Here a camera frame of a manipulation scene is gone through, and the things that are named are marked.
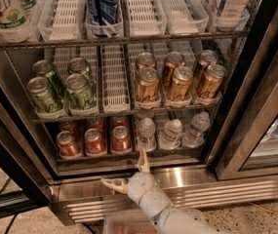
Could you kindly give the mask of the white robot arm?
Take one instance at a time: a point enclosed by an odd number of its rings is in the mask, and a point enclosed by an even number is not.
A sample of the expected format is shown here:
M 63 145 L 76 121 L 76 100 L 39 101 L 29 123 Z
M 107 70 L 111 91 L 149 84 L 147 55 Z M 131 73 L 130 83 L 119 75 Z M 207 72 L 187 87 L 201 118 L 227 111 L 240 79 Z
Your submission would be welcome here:
M 106 187 L 126 194 L 147 216 L 159 234 L 229 234 L 202 219 L 203 215 L 176 208 L 150 172 L 147 154 L 139 152 L 138 171 L 124 178 L 102 178 Z

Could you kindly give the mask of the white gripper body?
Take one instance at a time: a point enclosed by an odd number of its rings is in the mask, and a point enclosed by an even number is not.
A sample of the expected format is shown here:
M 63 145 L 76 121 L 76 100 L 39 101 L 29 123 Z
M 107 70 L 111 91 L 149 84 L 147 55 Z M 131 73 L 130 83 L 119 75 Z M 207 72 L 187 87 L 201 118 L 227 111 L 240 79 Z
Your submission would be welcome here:
M 172 205 L 172 201 L 161 189 L 151 173 L 138 172 L 129 180 L 127 194 L 148 218 L 159 215 Z

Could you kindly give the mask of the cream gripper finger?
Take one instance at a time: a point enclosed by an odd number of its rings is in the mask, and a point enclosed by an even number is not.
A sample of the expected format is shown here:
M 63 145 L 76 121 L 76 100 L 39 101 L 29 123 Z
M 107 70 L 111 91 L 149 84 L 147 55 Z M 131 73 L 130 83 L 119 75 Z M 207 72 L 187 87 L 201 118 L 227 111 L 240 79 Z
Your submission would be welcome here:
M 102 178 L 100 181 L 108 188 L 111 188 L 122 194 L 128 193 L 128 185 L 124 178 Z
M 144 149 L 139 152 L 138 169 L 140 172 L 150 172 L 148 157 Z

